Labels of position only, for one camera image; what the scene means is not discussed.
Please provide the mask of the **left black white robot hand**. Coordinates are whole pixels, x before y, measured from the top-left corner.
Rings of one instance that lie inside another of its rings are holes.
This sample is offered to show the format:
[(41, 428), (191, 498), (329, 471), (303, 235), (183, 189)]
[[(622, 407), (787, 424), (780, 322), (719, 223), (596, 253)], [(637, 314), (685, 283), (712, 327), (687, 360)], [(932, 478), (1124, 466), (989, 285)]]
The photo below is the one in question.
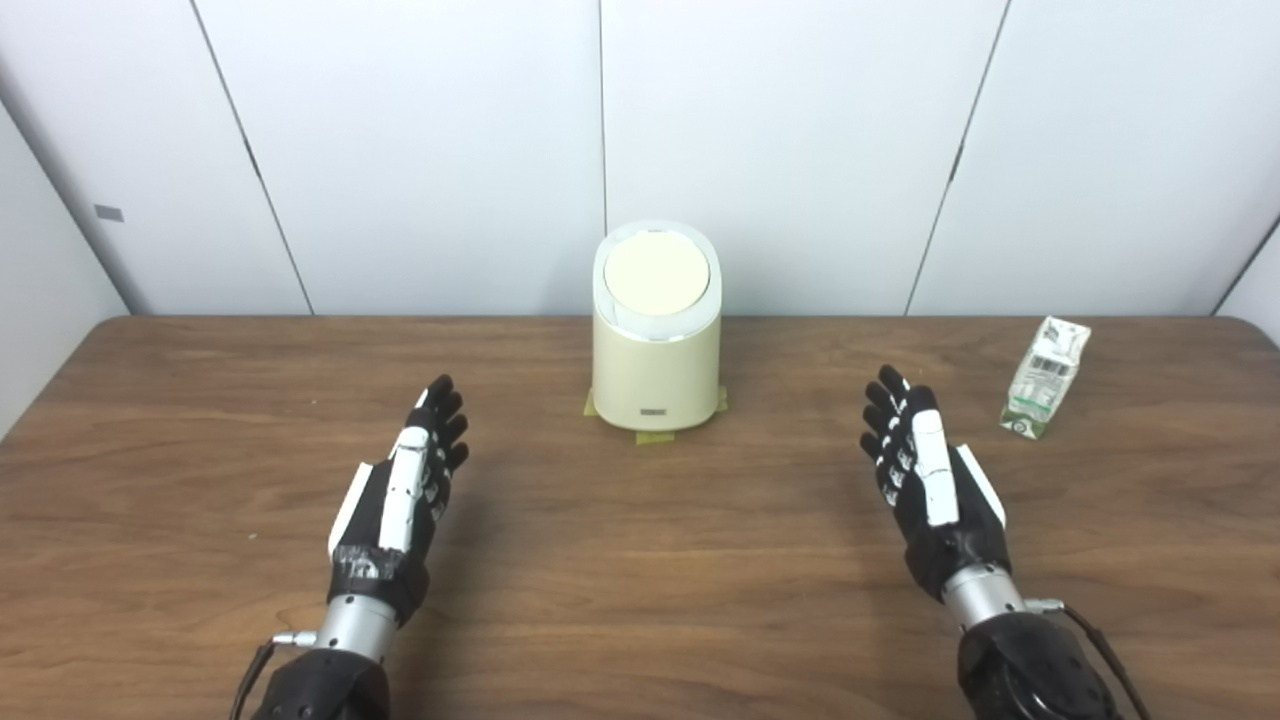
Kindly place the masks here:
[(403, 626), (425, 601), (426, 559), (468, 459), (468, 419), (448, 374), (419, 396), (387, 459), (362, 462), (328, 539), (329, 600), (356, 594), (389, 606)]

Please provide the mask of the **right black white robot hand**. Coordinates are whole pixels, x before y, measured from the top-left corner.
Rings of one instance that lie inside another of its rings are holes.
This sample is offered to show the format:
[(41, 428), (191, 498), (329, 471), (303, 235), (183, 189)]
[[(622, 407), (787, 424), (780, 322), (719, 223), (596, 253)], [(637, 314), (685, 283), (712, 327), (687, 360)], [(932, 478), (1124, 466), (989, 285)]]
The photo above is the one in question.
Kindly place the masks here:
[(948, 441), (933, 389), (883, 365), (865, 397), (859, 445), (904, 538), (913, 580), (942, 601), (961, 570), (1011, 570), (998, 502)]

